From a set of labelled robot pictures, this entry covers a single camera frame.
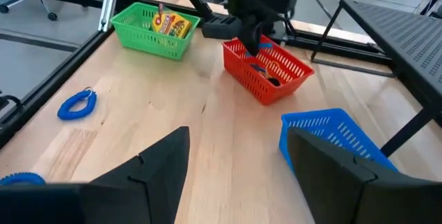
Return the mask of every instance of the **red basket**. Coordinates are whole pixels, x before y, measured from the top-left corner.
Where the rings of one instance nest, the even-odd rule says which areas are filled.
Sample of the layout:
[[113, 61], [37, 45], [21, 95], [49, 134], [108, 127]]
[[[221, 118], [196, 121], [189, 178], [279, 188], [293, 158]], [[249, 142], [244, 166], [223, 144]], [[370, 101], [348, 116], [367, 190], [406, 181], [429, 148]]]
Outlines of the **red basket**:
[[[309, 77], [314, 70], [302, 61], [288, 53], [270, 39], [261, 36], [260, 52], [257, 56], [247, 54], [247, 50], [240, 40], [226, 41], [224, 46], [224, 67], [245, 88], [263, 104], [268, 105], [280, 98], [293, 93]], [[267, 73], [278, 79], [280, 86], [273, 85], [261, 75], [251, 64], [257, 64], [265, 68]]]

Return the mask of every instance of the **wooden table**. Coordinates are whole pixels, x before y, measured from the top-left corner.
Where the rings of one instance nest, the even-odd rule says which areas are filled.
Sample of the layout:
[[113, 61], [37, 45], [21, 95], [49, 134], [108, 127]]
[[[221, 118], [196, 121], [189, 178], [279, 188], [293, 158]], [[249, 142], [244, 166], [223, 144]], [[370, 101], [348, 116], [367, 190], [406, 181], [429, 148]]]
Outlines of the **wooden table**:
[[[298, 21], [296, 27], [321, 29]], [[0, 151], [0, 176], [33, 171], [49, 182], [89, 181], [189, 126], [189, 172], [177, 223], [313, 223], [278, 150], [280, 116], [340, 107], [381, 146], [421, 106], [396, 79], [310, 64], [311, 51], [287, 49], [316, 73], [293, 95], [263, 106], [224, 70], [221, 41], [203, 38], [200, 29], [182, 62], [122, 48], [113, 33]], [[94, 113], [59, 120], [61, 103], [86, 86], [98, 94]], [[403, 173], [442, 180], [441, 137], [430, 123], [392, 162]]]

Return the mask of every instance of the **blue keychain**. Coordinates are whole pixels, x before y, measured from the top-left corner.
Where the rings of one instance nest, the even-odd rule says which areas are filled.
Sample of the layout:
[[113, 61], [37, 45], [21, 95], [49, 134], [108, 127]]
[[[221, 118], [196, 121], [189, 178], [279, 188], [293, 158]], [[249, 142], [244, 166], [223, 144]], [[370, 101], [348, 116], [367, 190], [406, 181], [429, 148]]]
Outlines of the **blue keychain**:
[[16, 184], [45, 185], [46, 182], [41, 176], [31, 172], [15, 173], [0, 179], [0, 185]]
[[[82, 110], [71, 111], [70, 109], [76, 105], [76, 103], [82, 100], [88, 100], [88, 104]], [[85, 88], [83, 91], [77, 93], [76, 95], [67, 99], [58, 110], [57, 116], [62, 120], [76, 120], [79, 118], [86, 117], [95, 108], [95, 103], [97, 102], [97, 94], [92, 90], [91, 87]]]

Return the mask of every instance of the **green basket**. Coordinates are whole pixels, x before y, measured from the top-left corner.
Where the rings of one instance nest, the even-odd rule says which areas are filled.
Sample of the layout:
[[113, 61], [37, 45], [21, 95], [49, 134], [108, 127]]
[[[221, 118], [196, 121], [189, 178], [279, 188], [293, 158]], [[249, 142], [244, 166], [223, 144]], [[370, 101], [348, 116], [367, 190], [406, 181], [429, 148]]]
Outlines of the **green basket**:
[[127, 48], [161, 55], [174, 60], [181, 60], [182, 54], [189, 46], [199, 17], [178, 13], [189, 20], [192, 27], [184, 39], [156, 33], [151, 28], [152, 18], [158, 7], [144, 3], [133, 3], [127, 9], [115, 15], [111, 22], [122, 45]]

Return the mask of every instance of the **plastic basket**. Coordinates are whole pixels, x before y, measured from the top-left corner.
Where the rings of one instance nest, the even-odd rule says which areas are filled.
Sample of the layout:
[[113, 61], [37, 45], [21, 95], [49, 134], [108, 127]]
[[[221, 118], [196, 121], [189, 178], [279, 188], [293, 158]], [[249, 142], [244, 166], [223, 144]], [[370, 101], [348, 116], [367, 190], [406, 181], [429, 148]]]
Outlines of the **plastic basket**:
[[[254, 57], [248, 55], [240, 40], [224, 42], [224, 67], [256, 99], [268, 105], [293, 93], [314, 71], [267, 37], [261, 36], [261, 44], [266, 44], [265, 48]], [[279, 64], [279, 68], [275, 64], [269, 66], [269, 74], [278, 79], [280, 86], [273, 85], [251, 66], [265, 67], [269, 62]]]
[[292, 171], [294, 171], [294, 168], [287, 151], [287, 130], [289, 127], [299, 127], [309, 131], [323, 140], [397, 171], [396, 167], [383, 155], [381, 150], [342, 109], [288, 113], [281, 118], [282, 130], [279, 148]]
[[184, 51], [192, 40], [200, 18], [178, 13], [192, 23], [187, 36], [181, 39], [150, 30], [152, 18], [157, 12], [158, 7], [144, 3], [133, 3], [118, 15], [115, 15], [111, 22], [115, 27], [118, 39], [124, 47], [181, 60]]

